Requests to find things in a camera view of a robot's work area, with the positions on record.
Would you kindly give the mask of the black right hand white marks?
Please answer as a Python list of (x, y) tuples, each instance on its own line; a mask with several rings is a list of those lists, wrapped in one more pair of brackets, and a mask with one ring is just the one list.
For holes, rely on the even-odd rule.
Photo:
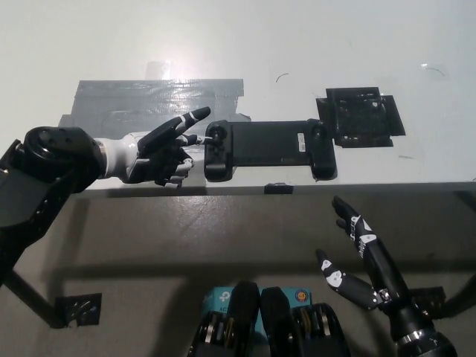
[(319, 269), (331, 290), (364, 310), (379, 309), (390, 322), (390, 336), (395, 342), (433, 332), (433, 322), (413, 302), (410, 290), (383, 240), (366, 219), (342, 198), (334, 197), (332, 206), (338, 215), (336, 224), (350, 238), (370, 282), (345, 272), (319, 248), (316, 250)]

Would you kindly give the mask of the white and black left hand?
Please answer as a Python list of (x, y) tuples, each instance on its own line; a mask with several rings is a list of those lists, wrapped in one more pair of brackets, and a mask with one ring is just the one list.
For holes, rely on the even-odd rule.
[(121, 139), (97, 138), (103, 162), (102, 179), (124, 184), (153, 182), (180, 187), (194, 166), (186, 147), (212, 144), (214, 139), (185, 132), (211, 114), (208, 106), (169, 119), (149, 132), (130, 132)]

